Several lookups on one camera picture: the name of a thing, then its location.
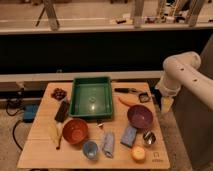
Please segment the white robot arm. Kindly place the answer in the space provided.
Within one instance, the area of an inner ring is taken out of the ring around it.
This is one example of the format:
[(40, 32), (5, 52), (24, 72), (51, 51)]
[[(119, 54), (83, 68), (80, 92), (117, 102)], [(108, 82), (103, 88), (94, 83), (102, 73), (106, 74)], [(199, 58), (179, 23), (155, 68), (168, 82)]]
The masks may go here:
[(167, 57), (163, 62), (163, 75), (155, 88), (161, 93), (161, 113), (167, 113), (181, 86), (186, 87), (206, 106), (213, 110), (213, 79), (198, 69), (201, 57), (193, 51)]

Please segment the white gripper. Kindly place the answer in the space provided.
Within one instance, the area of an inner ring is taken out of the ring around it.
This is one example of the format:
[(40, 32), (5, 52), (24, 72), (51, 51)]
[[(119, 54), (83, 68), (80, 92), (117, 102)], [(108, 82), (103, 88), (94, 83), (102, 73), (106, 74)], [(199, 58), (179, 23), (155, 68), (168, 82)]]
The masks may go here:
[(155, 89), (164, 96), (161, 98), (161, 113), (168, 113), (174, 102), (172, 97), (179, 93), (181, 85), (167, 77), (161, 77)]

